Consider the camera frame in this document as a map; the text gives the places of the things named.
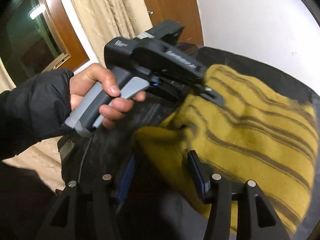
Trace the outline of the person's left hand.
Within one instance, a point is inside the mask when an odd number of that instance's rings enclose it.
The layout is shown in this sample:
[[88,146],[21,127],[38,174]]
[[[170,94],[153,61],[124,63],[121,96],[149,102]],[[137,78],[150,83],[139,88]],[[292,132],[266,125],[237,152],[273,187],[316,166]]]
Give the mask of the person's left hand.
[[120,98],[120,89],[117,86],[113,73],[98,63],[89,65],[70,79],[70,103],[71,109],[75,109],[88,91],[96,82],[101,83],[103,90],[114,98],[112,105],[101,105],[99,113],[104,117],[102,125],[111,129],[115,122],[122,119],[124,114],[133,107],[133,100]]

